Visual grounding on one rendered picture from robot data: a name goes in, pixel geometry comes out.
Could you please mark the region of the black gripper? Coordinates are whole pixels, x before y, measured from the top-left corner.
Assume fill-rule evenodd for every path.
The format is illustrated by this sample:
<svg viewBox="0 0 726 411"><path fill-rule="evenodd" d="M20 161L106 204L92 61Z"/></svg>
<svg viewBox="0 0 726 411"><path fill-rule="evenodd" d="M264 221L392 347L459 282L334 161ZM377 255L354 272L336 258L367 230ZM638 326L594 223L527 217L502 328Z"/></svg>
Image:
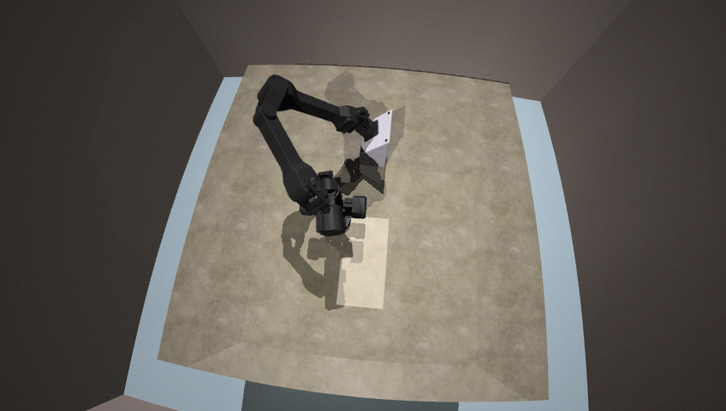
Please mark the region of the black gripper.
<svg viewBox="0 0 726 411"><path fill-rule="evenodd" d="M342 207L342 215L345 218L360 218L364 219L366 217L366 196L353 196L353 198L344 198L341 199L338 203L339 206ZM315 216L315 212L309 214L307 211L305 211L300 206L300 213L302 215L306 216Z"/></svg>

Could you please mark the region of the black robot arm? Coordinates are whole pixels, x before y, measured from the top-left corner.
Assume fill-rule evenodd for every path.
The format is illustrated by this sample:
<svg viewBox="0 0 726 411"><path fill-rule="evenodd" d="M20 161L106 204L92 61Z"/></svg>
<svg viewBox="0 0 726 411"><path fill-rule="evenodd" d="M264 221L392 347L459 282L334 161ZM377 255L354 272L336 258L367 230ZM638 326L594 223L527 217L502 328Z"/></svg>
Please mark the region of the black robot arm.
<svg viewBox="0 0 726 411"><path fill-rule="evenodd" d="M290 199L309 214L315 212L316 230L322 236L345 233L346 219L338 205L341 192L332 170L317 172L301 160L291 139L277 117L278 111L296 110L333 122L343 134L359 133L367 142L379 134L378 120L369 119L365 107L335 106L298 92L291 81L280 75L270 76L261 87L253 123L259 128L283 173L283 185ZM318 198L311 203L313 196Z"/></svg>

